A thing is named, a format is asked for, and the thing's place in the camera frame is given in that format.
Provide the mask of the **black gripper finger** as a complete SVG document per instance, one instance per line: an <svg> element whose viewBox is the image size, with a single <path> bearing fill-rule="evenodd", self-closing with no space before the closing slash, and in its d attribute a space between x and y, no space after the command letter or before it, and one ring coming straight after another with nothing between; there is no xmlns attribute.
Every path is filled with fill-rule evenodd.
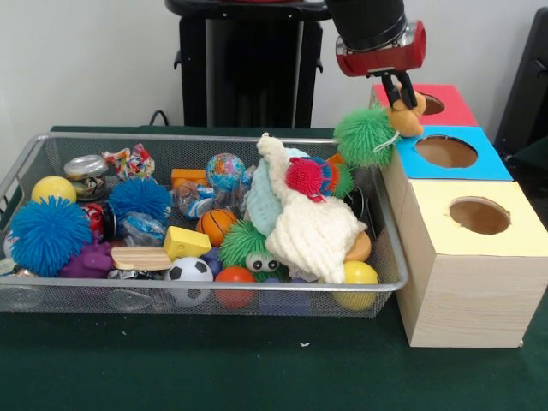
<svg viewBox="0 0 548 411"><path fill-rule="evenodd" d="M390 74L383 75L381 79L389 106L392 107L393 104L401 97L399 89L397 88L397 85L393 83L392 76Z"/></svg>
<svg viewBox="0 0 548 411"><path fill-rule="evenodd" d="M400 94L403 103L406 105L407 108L415 108L418 103L417 98L414 94L413 84L410 80L410 77L408 76L408 73L406 71L397 72L396 78L401 84Z"/></svg>

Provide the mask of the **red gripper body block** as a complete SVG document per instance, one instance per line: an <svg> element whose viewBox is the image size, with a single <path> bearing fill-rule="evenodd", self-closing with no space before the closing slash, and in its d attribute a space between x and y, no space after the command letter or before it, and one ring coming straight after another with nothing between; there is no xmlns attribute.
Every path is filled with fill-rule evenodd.
<svg viewBox="0 0 548 411"><path fill-rule="evenodd" d="M349 49L341 36L336 41L339 68L349 77L382 76L386 73L418 69L426 57L426 30L421 20L410 21L402 34L380 49Z"/></svg>

